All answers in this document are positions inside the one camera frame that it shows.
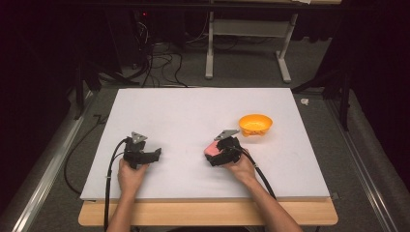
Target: yellow bowl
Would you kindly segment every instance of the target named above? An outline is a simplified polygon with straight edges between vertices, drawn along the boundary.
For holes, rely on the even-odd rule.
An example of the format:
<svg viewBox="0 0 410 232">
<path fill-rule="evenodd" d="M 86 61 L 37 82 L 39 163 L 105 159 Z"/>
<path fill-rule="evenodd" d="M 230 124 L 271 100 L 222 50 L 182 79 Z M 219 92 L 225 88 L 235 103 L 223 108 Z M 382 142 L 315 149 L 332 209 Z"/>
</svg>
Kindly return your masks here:
<svg viewBox="0 0 410 232">
<path fill-rule="evenodd" d="M 244 136 L 265 135 L 274 122 L 263 114 L 250 114 L 239 120 L 239 127 Z"/>
</svg>

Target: person's left hand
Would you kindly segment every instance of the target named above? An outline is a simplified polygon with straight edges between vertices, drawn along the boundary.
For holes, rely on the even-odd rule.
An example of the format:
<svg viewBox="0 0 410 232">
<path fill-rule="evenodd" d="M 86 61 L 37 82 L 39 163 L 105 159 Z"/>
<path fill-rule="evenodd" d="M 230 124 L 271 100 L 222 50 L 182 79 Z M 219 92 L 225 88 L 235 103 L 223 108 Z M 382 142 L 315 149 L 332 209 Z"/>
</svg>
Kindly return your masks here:
<svg viewBox="0 0 410 232">
<path fill-rule="evenodd" d="M 118 182 L 120 183 L 122 194 L 136 195 L 148 166 L 149 164 L 143 164 L 137 169 L 132 169 L 127 161 L 120 159 Z"/>
</svg>

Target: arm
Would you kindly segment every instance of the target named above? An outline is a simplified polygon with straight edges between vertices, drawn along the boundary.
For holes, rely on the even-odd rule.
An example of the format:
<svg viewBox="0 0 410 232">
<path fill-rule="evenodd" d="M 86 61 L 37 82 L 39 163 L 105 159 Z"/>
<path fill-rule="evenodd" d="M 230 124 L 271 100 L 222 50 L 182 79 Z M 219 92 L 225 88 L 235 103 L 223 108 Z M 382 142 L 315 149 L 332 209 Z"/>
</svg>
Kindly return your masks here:
<svg viewBox="0 0 410 232">
<path fill-rule="evenodd" d="M 148 164 L 144 164 L 135 170 L 130 168 L 130 165 L 125 160 L 120 159 L 118 181 L 120 183 L 121 196 L 117 209 L 115 209 L 114 215 L 108 225 L 107 232 L 130 231 L 135 195 L 142 184 L 147 168 Z"/>
<path fill-rule="evenodd" d="M 268 231 L 302 231 L 296 221 L 256 180 L 254 167 L 246 156 L 241 155 L 239 161 L 236 163 L 230 162 L 224 167 L 230 170 L 236 179 L 248 189 L 262 213 Z"/>
</svg>

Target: forearm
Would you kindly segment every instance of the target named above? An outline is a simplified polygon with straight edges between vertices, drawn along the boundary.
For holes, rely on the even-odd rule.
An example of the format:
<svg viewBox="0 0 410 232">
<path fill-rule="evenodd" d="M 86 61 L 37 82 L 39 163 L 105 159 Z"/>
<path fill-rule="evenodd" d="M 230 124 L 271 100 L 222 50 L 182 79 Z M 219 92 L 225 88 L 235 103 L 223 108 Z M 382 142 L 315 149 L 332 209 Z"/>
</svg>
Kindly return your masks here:
<svg viewBox="0 0 410 232">
<path fill-rule="evenodd" d="M 270 232 L 302 231 L 301 227 L 256 179 L 243 181 L 261 211 Z"/>
<path fill-rule="evenodd" d="M 130 232 L 134 194 L 122 194 L 107 232 Z"/>
</svg>

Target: white tabletop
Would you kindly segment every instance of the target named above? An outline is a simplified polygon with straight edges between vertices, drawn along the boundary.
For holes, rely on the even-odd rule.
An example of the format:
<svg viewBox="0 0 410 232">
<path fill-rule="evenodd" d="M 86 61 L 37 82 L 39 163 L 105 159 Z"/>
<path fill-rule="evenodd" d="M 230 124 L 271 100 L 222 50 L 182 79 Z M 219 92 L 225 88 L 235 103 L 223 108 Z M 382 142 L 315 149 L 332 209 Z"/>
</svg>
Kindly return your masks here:
<svg viewBox="0 0 410 232">
<path fill-rule="evenodd" d="M 249 198 L 231 173 L 212 167 L 203 151 L 242 116 L 261 113 L 274 124 L 264 136 L 243 137 L 278 199 L 329 197 L 293 95 L 285 88 L 184 88 L 119 90 L 81 199 L 104 199 L 105 176 L 117 144 L 132 131 L 148 137 L 145 152 L 162 148 L 138 199 Z M 111 198 L 119 198 L 113 164 Z"/>
</svg>

